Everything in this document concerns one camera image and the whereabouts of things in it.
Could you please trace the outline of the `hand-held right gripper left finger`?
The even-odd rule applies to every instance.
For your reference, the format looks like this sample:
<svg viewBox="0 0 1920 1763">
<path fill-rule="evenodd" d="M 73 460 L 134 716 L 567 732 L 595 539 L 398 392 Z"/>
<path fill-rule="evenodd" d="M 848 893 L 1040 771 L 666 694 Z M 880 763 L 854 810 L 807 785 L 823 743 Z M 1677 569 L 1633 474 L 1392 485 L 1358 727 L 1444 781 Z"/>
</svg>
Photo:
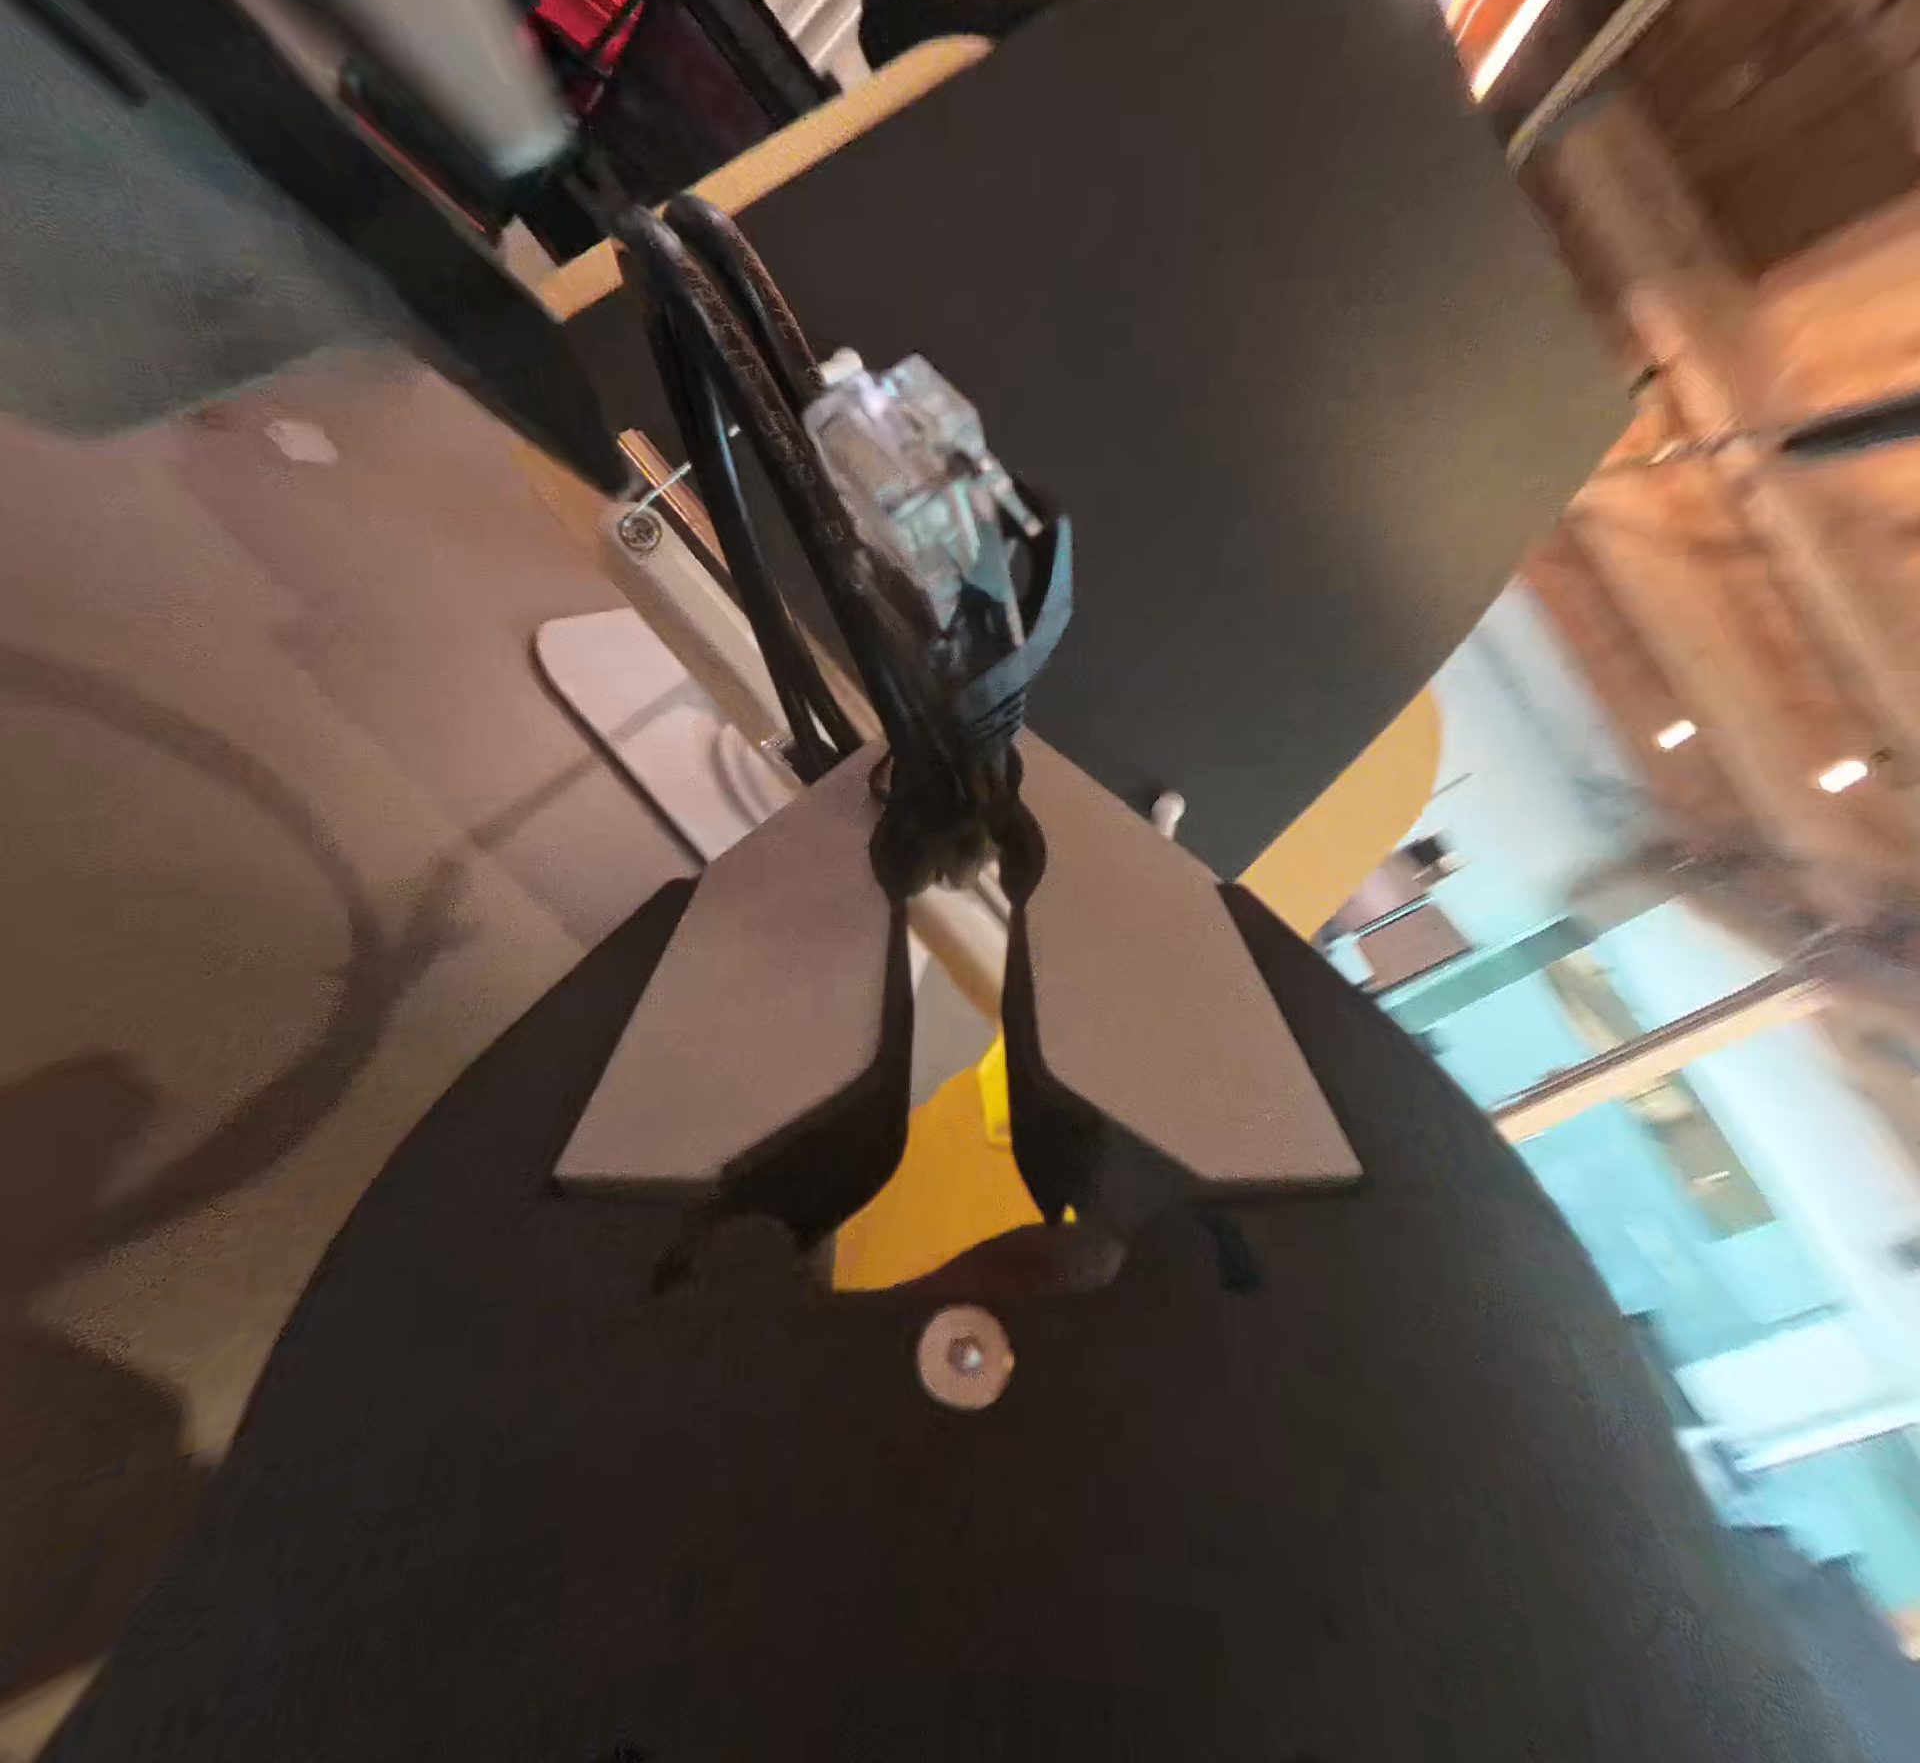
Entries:
<svg viewBox="0 0 1920 1763">
<path fill-rule="evenodd" d="M 556 1163 L 577 1196 L 769 1218 L 798 1247 L 899 1170 L 915 985 L 869 745 L 711 861 Z"/>
</svg>

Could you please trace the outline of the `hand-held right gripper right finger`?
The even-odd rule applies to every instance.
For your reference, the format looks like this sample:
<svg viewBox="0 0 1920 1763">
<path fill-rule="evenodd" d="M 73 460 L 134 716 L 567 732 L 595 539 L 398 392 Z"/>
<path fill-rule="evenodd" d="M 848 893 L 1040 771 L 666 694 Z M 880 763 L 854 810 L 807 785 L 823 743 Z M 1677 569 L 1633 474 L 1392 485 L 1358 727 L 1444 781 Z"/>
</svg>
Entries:
<svg viewBox="0 0 1920 1763">
<path fill-rule="evenodd" d="M 1361 1163 L 1208 864 L 1021 739 L 997 881 L 1010 1137 L 1044 1222 L 1358 1187 Z"/>
</svg>

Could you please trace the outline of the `black wooden book stand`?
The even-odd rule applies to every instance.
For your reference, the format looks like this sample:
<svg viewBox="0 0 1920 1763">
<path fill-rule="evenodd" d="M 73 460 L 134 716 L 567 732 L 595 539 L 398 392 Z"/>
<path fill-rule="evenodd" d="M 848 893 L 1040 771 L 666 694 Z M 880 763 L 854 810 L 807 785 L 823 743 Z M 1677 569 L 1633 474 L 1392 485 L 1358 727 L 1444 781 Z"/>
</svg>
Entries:
<svg viewBox="0 0 1920 1763">
<path fill-rule="evenodd" d="M 1628 425 L 1437 0 L 1074 0 L 735 223 L 1061 509 L 1038 737 L 1242 879 Z"/>
</svg>

